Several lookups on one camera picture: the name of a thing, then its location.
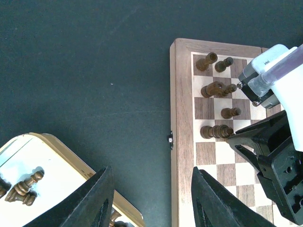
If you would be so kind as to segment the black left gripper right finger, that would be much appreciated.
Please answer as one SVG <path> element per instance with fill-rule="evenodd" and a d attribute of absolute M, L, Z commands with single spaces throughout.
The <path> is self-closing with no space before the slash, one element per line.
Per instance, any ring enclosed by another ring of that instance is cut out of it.
<path fill-rule="evenodd" d="M 197 227 L 273 227 L 205 170 L 193 168 L 191 196 Z"/>

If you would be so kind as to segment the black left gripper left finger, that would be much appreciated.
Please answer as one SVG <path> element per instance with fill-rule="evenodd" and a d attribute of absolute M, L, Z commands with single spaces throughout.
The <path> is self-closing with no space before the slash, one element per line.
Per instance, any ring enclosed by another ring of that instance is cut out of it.
<path fill-rule="evenodd" d="M 113 169 L 104 167 L 27 227 L 108 227 L 114 198 Z"/>

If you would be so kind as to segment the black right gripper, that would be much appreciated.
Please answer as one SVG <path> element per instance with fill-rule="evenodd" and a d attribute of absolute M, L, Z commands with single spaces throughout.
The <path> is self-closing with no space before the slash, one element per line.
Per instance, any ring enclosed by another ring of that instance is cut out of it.
<path fill-rule="evenodd" d="M 250 163 L 267 182 L 266 196 L 281 215 L 303 223 L 303 154 L 294 147 L 286 111 L 238 130 L 227 139 L 235 152 Z M 257 154 L 242 145 L 249 146 Z"/>

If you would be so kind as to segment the dark bishop piece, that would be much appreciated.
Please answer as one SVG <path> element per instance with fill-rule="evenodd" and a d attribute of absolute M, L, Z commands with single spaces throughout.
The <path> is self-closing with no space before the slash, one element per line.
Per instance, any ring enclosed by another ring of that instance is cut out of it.
<path fill-rule="evenodd" d="M 215 125 L 215 126 L 202 126 L 200 129 L 200 135 L 204 139 L 226 139 L 232 136 L 234 133 L 233 128 L 229 127 L 228 125 Z"/>

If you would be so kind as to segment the dark pawn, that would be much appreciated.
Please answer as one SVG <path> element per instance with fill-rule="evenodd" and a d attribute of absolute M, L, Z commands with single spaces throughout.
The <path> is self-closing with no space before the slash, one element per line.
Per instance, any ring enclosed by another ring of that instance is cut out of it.
<path fill-rule="evenodd" d="M 221 110 L 221 117 L 224 119 L 230 119 L 234 116 L 238 116 L 241 114 L 240 108 L 224 108 Z"/>
<path fill-rule="evenodd" d="M 227 57 L 223 61 L 219 61 L 215 64 L 215 70 L 217 72 L 223 72 L 226 70 L 227 67 L 230 67 L 233 64 L 234 60 L 232 57 Z"/>
<path fill-rule="evenodd" d="M 225 86 L 221 89 L 220 93 L 218 94 L 219 97 L 226 97 L 229 94 L 235 92 L 237 90 L 237 86 L 235 84 L 230 84 L 228 86 Z"/>

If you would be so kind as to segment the dark knight piece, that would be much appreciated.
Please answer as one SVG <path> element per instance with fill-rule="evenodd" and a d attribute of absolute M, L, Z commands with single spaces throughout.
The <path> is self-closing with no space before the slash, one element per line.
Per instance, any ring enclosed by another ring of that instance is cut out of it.
<path fill-rule="evenodd" d="M 215 81 L 207 86 L 201 88 L 201 95 L 205 98 L 210 98 L 212 96 L 222 97 L 222 94 L 226 86 L 222 82 Z"/>

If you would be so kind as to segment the dark rook piece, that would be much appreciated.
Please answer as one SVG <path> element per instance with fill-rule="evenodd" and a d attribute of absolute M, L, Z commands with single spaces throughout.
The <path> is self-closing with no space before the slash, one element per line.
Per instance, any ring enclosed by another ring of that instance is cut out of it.
<path fill-rule="evenodd" d="M 217 54 L 214 52 L 210 52 L 209 54 L 207 54 L 205 56 L 204 59 L 199 59 L 196 62 L 196 68 L 199 71 L 206 71 L 208 69 L 209 65 L 215 63 L 217 61 L 217 59 L 218 59 Z"/>

